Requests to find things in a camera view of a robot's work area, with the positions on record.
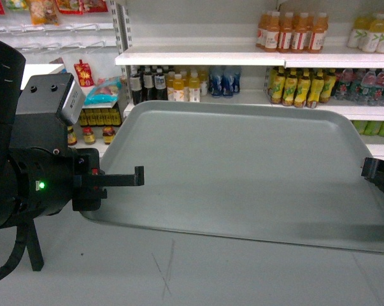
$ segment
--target table surface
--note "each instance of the table surface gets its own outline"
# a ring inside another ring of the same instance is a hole
[[[36,225],[45,265],[26,252],[0,305],[384,305],[384,255],[108,226],[70,204]]]

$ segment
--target gray plastic tray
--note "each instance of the gray plastic tray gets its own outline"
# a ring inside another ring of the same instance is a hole
[[[93,221],[285,244],[384,252],[384,195],[361,176],[371,153],[326,111],[154,101],[136,106],[104,154]]]

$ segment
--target white shelf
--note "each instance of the white shelf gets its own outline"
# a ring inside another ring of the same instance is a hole
[[[116,65],[242,65],[312,68],[384,68],[384,54],[326,46],[320,54],[267,53],[253,45],[167,45],[130,47]]]

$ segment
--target scratch mark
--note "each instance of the scratch mark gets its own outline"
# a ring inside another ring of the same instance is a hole
[[[357,260],[356,256],[354,255],[354,253],[352,253],[352,257],[353,257],[353,260],[355,261],[356,265],[357,265],[357,268],[359,268],[361,274],[363,275],[363,278],[364,280],[366,281],[367,283],[367,286],[369,287],[369,289],[371,290],[372,294],[374,295],[374,297],[376,298],[376,301],[377,303],[380,305],[380,306],[384,306],[384,302],[381,300],[380,298],[380,295],[378,294],[376,288],[374,287],[369,275],[367,274],[367,272],[362,268],[362,265],[359,263],[359,261]]]
[[[163,273],[162,273],[162,270],[159,268],[159,265],[158,265],[158,262],[157,262],[155,256],[153,255],[153,253],[151,253],[151,254],[152,254],[153,260],[155,261],[156,266],[158,267],[160,276],[161,276],[162,279],[164,280],[165,287],[167,288],[167,291],[169,292],[170,295],[172,295],[171,290],[169,289],[169,286],[167,285],[166,279],[165,279],[165,277],[164,277],[164,275],[163,275]]]
[[[174,255],[174,239],[172,239],[171,255],[169,257],[169,263],[167,264],[167,269],[166,269],[165,279],[167,280],[168,283],[171,281],[171,277],[172,277],[173,255]],[[164,291],[162,293],[162,299],[165,298],[165,292],[166,292],[166,287],[164,287]]]

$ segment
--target black cable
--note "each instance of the black cable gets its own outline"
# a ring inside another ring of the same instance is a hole
[[[17,226],[15,245],[7,262],[0,268],[0,280],[8,276],[20,263],[24,255],[27,239],[29,237],[30,226],[21,224]]]

